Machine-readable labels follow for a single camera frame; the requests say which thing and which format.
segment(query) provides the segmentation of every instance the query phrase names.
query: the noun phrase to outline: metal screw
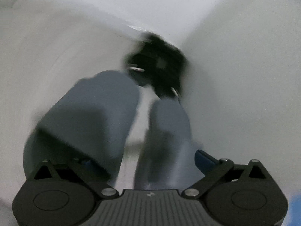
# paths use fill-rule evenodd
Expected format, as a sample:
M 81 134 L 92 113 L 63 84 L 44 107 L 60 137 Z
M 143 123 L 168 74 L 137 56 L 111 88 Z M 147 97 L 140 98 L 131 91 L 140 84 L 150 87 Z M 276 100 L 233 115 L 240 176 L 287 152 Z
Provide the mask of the metal screw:
M 144 72 L 145 71 L 144 69 L 138 68 L 138 67 L 128 67 L 128 69 L 132 69 L 132 70 L 139 71 L 139 72 Z
M 105 188 L 101 191 L 101 193 L 105 196 L 112 196 L 114 194 L 116 194 L 116 190 L 113 188 Z
M 175 95 L 177 98 L 179 98 L 178 92 L 177 92 L 173 87 L 171 88 L 171 90 L 172 90 L 172 92 L 174 93 L 174 95 Z
M 197 196 L 200 192 L 199 192 L 197 189 L 187 189 L 187 190 L 184 191 L 184 193 L 185 193 L 187 196 L 195 197 L 195 196 Z

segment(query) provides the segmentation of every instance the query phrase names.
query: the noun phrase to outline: circular cover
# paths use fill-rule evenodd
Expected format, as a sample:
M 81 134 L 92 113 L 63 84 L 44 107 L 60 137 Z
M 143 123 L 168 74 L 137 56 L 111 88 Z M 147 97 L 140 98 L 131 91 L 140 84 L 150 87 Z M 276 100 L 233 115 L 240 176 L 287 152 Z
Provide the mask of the circular cover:
M 94 208 L 93 194 L 71 182 L 26 182 L 12 209 L 18 223 L 39 226 L 71 226 L 84 220 Z
M 209 191 L 206 206 L 223 225 L 275 225 L 287 212 L 287 200 L 274 182 L 228 182 Z

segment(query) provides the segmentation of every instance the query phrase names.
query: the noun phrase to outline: blue object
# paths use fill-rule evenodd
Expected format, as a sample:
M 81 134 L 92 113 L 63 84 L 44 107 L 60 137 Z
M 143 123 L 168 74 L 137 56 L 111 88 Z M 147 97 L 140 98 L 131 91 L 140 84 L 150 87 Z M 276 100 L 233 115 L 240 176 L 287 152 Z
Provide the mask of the blue object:
M 195 152 L 195 165 L 204 175 L 209 173 L 218 162 L 218 160 L 201 149 Z
M 292 221 L 288 226 L 301 225 L 301 195 L 296 196 L 289 205 L 292 215 Z

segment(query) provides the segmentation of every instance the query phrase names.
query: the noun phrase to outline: white logo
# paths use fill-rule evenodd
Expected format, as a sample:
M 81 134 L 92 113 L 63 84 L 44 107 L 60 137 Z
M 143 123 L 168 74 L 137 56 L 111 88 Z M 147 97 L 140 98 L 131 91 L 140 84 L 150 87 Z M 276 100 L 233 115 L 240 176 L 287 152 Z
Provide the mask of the white logo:
M 155 195 L 155 193 L 153 193 L 153 192 L 150 192 L 150 193 L 148 193 L 148 194 L 146 194 L 148 197 L 152 197 L 152 196 L 154 196 Z

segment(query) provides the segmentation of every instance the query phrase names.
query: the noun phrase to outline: blurry black object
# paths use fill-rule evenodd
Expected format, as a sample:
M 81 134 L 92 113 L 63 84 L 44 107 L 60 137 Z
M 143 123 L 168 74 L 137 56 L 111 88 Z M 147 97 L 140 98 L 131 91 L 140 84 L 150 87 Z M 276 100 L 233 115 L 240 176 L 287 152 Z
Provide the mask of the blurry black object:
M 185 65 L 181 51 L 155 34 L 147 34 L 142 48 L 130 54 L 126 62 L 127 70 L 137 84 L 151 85 L 160 98 L 179 96 Z

